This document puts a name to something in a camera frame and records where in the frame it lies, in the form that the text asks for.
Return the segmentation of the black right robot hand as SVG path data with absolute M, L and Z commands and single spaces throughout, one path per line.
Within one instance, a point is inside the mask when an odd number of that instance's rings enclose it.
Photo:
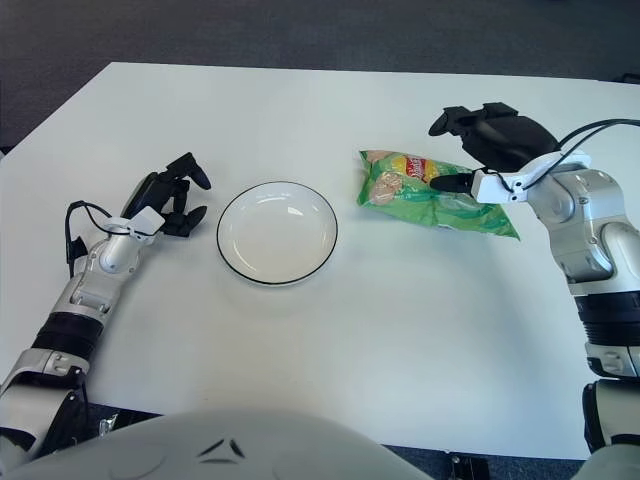
M 516 174 L 535 159 L 560 150 L 559 141 L 542 125 L 501 102 L 486 103 L 474 111 L 446 107 L 428 134 L 460 138 L 463 150 L 483 165 L 481 171 L 498 178 L 509 193 L 523 184 L 506 179 L 507 174 Z

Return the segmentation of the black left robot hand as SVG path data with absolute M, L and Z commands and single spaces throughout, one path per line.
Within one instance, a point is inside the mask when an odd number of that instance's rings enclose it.
M 208 176 L 193 154 L 187 152 L 168 164 L 164 171 L 149 173 L 137 185 L 121 216 L 132 219 L 145 207 L 151 207 L 164 219 L 161 232 L 169 236 L 189 237 L 207 212 L 206 206 L 185 212 L 190 181 L 203 190 L 211 189 Z

